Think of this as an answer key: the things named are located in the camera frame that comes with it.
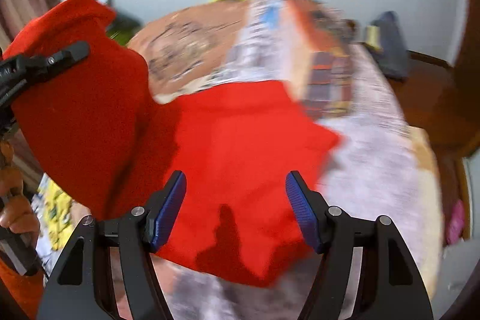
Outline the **person's left hand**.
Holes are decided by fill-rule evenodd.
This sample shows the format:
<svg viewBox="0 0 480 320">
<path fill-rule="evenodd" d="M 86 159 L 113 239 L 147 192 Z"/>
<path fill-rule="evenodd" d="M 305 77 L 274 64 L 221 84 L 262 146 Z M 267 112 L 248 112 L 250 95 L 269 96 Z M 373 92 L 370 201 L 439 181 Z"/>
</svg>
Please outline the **person's left hand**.
<svg viewBox="0 0 480 320">
<path fill-rule="evenodd" d="M 21 171 L 13 165 L 14 150 L 5 140 L 1 141 L 1 156 L 5 166 L 1 169 L 1 196 L 8 202 L 1 209 L 1 226 L 16 234 L 29 234 L 36 241 L 40 233 L 40 223 L 24 196 L 24 181 Z"/>
</svg>

